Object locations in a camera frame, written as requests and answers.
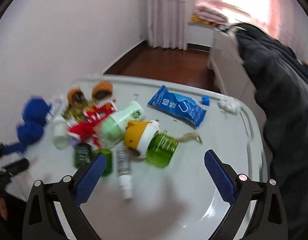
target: red plush toy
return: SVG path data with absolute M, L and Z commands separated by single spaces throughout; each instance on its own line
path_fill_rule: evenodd
M 101 148 L 100 142 L 95 134 L 94 127 L 106 119 L 110 114 L 116 111 L 114 104 L 116 100 L 110 101 L 103 106 L 93 106 L 93 109 L 84 111 L 87 122 L 80 122 L 69 128 L 68 135 L 76 139 L 78 142 L 85 142 L 89 138 L 93 138 L 93 143 Z

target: metal screw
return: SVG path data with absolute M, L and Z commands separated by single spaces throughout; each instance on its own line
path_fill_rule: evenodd
M 34 186 L 35 187 L 38 187 L 39 185 L 41 185 L 41 181 L 40 180 L 37 180 L 34 182 Z
M 71 176 L 65 176 L 64 178 L 63 178 L 63 181 L 64 182 L 70 182 L 72 180 L 72 177 Z
M 269 180 L 269 183 L 272 184 L 273 186 L 276 185 L 276 181 L 275 181 L 274 179 L 270 179 L 270 180 Z
M 247 176 L 245 174 L 241 174 L 238 176 L 240 180 L 247 181 Z

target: person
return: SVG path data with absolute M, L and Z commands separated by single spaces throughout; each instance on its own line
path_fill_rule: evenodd
M 22 240 L 25 209 L 26 202 L 12 195 L 0 197 L 0 240 Z

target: blue snack packet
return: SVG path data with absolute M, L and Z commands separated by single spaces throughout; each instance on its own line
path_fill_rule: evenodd
M 200 126 L 206 114 L 206 110 L 198 106 L 192 98 L 170 93 L 164 85 L 148 104 L 173 116 L 184 118 L 195 127 Z

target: green plastic cup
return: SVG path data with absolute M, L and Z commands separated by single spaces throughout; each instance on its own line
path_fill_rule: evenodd
M 106 158 L 106 168 L 102 174 L 102 177 L 106 177 L 109 176 L 113 173 L 113 153 L 111 150 L 109 149 L 98 149 L 98 150 L 94 150 L 93 151 L 93 158 L 95 158 L 95 156 L 98 153 L 102 153 L 105 155 Z
M 165 168 L 169 165 L 177 145 L 175 138 L 164 133 L 156 134 L 147 148 L 146 161 L 157 168 Z

